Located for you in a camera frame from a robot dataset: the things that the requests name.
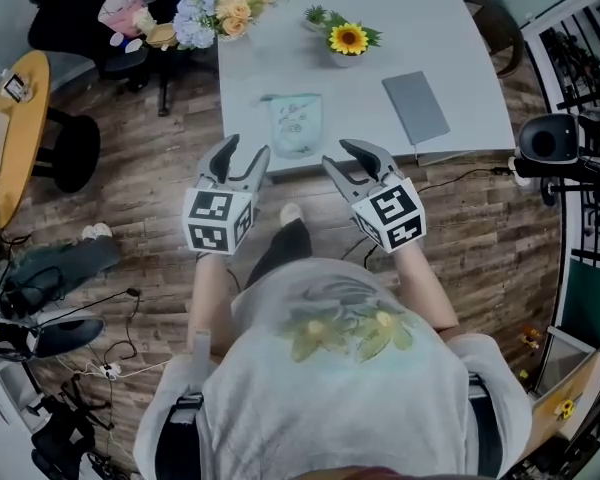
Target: small toy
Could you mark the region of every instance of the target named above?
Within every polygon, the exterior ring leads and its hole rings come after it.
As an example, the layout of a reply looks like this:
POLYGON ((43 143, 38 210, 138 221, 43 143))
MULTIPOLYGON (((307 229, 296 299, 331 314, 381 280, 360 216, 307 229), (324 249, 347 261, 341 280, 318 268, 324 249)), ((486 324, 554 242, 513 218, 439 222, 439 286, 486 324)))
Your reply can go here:
POLYGON ((520 341, 522 343, 524 343, 525 345, 529 345, 533 349, 539 349, 540 348, 540 345, 538 344, 537 341, 529 339, 529 337, 525 336, 524 334, 520 335, 520 341))
POLYGON ((573 400, 568 398, 564 400, 555 410, 554 414, 558 416, 558 420, 568 420, 573 416, 576 410, 576 404, 573 400))

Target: small potted plant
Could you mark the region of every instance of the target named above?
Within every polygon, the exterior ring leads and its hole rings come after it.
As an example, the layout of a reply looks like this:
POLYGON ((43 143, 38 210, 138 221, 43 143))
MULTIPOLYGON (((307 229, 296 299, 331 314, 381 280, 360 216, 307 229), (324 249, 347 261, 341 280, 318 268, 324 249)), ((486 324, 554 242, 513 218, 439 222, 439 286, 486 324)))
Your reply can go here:
POLYGON ((323 23, 331 58, 341 68, 360 62, 370 46, 380 46, 381 32, 350 23, 337 12, 331 11, 323 23))
POLYGON ((304 11, 304 26, 312 32, 322 33, 326 14, 327 10, 321 5, 312 5, 304 11))

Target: gray notebook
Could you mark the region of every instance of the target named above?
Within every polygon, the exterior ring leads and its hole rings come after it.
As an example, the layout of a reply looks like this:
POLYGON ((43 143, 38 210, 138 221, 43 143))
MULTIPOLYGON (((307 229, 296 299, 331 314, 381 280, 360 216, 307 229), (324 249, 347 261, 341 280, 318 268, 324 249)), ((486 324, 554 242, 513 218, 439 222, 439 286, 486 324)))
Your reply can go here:
POLYGON ((414 146, 449 133, 449 125, 422 71, 382 81, 414 146))

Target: shoe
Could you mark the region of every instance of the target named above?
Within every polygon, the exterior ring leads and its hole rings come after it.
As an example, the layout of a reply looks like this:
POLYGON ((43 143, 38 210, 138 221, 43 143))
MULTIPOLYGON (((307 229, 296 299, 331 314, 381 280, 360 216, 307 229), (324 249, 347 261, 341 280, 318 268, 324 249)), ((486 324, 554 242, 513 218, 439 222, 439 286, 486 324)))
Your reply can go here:
POLYGON ((111 228, 104 222, 98 222, 95 226, 93 226, 93 232, 96 235, 96 238, 99 236, 113 236, 111 228))
POLYGON ((287 224, 291 224, 294 220, 300 219, 304 222, 304 215, 302 209, 295 203, 287 203, 280 210, 280 226, 285 227, 287 224))
POLYGON ((98 222, 94 226, 87 226, 82 230, 83 240, 95 240, 99 236, 113 236, 111 228, 104 222, 98 222))
POLYGON ((83 230, 82 230, 82 239, 83 240, 95 240, 96 238, 96 234, 95 234, 95 230, 93 229, 93 226, 86 226, 83 230))

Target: floral print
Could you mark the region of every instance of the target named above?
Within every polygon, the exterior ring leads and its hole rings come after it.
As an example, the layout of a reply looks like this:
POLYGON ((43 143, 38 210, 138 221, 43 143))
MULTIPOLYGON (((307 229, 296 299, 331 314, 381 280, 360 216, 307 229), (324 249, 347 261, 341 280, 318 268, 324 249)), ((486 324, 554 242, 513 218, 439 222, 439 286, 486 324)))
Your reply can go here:
POLYGON ((279 335, 292 341, 291 358, 302 362, 318 349, 349 355, 362 363, 390 343, 401 351, 413 344, 410 328, 417 317, 388 306, 373 288, 351 279, 332 279, 301 295, 303 304, 291 310, 279 335))

